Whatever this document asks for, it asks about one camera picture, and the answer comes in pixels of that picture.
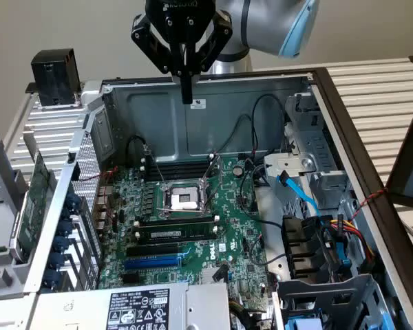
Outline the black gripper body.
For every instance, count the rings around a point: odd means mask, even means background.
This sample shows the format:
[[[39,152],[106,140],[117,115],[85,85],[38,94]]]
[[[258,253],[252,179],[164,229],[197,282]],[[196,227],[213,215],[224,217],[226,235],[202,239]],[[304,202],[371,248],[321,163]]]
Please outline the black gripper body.
[[[168,43],[197,43],[215,14],[215,1],[145,1],[145,14]]]

